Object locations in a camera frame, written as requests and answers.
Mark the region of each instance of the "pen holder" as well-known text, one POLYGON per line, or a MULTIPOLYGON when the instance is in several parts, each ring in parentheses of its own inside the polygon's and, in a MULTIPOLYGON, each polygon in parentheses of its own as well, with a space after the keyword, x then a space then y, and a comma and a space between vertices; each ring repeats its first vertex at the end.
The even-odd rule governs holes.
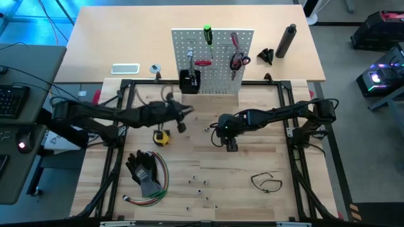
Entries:
POLYGON ((201 87, 201 71, 195 70, 196 85, 193 83, 192 77, 189 75, 188 69, 179 71, 179 89, 182 94, 198 94, 201 87))

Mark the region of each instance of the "red object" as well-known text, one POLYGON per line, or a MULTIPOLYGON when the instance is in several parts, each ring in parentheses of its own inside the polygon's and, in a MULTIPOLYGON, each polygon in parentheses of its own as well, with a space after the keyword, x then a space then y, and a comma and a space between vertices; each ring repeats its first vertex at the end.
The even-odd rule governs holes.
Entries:
POLYGON ((93 101, 91 102, 91 104, 98 105, 98 101, 100 101, 100 96, 101 96, 101 90, 97 90, 94 94, 93 101))
POLYGON ((212 65, 211 61, 199 60, 195 61, 195 66, 210 66, 212 65))

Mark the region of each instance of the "smartphone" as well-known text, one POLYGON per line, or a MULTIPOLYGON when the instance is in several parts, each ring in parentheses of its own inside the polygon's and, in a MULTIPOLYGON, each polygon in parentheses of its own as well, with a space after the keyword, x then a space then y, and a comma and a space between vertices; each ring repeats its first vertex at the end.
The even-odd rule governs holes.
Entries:
POLYGON ((111 74, 138 74, 139 64, 113 64, 111 74))
POLYGON ((4 167, 6 166, 6 163, 8 160, 9 160, 9 155, 0 154, 0 177, 1 177, 1 173, 4 171, 4 167))

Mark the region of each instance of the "wooden surface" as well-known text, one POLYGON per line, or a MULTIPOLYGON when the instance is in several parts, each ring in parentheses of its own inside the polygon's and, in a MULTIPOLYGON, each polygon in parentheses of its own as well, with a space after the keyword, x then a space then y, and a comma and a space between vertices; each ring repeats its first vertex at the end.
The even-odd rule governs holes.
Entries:
POLYGON ((205 24, 255 30, 245 79, 270 73, 273 79, 325 80, 301 5, 89 6, 80 10, 55 82, 103 82, 114 76, 110 72, 115 63, 140 64, 139 74, 120 78, 154 77, 149 72, 153 64, 162 66, 163 78, 178 78, 171 29, 205 24), (272 66, 258 59, 263 49, 276 50, 291 23, 297 25, 297 34, 285 58, 275 57, 272 66))
MULTIPOLYGON (((106 79, 100 102, 114 96, 120 79, 106 79)), ((292 81, 296 101, 308 100, 309 92, 304 80, 292 81)), ((137 85, 145 102, 160 100, 160 85, 137 85)), ((125 219, 138 220, 270 220, 285 221, 297 217, 292 175, 288 160, 283 124, 275 122, 256 132, 237 137, 239 152, 228 153, 225 147, 211 144, 210 132, 204 128, 218 120, 223 113, 236 113, 246 108, 268 110, 279 107, 278 93, 273 86, 243 86, 239 96, 233 95, 182 95, 175 88, 174 98, 192 104, 195 112, 185 119, 187 130, 179 134, 175 122, 164 125, 170 129, 172 140, 166 147, 158 147, 152 141, 157 127, 130 129, 124 148, 124 162, 129 153, 138 149, 159 152, 168 164, 170 174, 169 192, 157 205, 138 207, 122 199, 126 194, 141 199, 140 187, 131 179, 129 170, 122 164, 121 177, 116 196, 114 217, 125 215, 125 219), (283 187, 275 193, 265 194, 254 188, 252 175, 271 172, 274 179, 282 180, 283 187)), ((138 99, 133 106, 140 105, 138 99)), ((319 141, 311 141, 321 146, 319 141)), ((74 197, 71 215, 78 214, 95 195, 100 186, 106 148, 94 146, 87 149, 74 197)), ((331 213, 336 207, 331 189, 326 162, 322 152, 306 149, 307 165, 314 192, 331 213)), ((105 200, 109 200, 109 191, 105 200)), ((303 196, 306 214, 307 199, 303 196)))

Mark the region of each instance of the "white pegboard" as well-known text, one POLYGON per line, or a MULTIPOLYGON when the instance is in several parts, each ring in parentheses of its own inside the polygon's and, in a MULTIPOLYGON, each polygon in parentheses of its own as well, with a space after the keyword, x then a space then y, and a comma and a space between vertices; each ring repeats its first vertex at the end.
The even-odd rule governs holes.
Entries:
POLYGON ((202 28, 171 29, 178 75, 180 70, 189 69, 187 53, 190 47, 194 50, 194 61, 212 61, 212 65, 205 66, 204 69, 200 66, 194 66, 195 70, 201 71, 201 88, 199 89, 199 93, 236 94, 240 90, 244 69, 245 67, 249 67, 249 65, 242 66, 232 81, 230 60, 235 54, 235 47, 230 37, 232 32, 235 32, 239 38, 240 51, 244 55, 249 56, 254 35, 253 29, 212 29, 213 59, 211 58, 210 48, 206 43, 202 28))

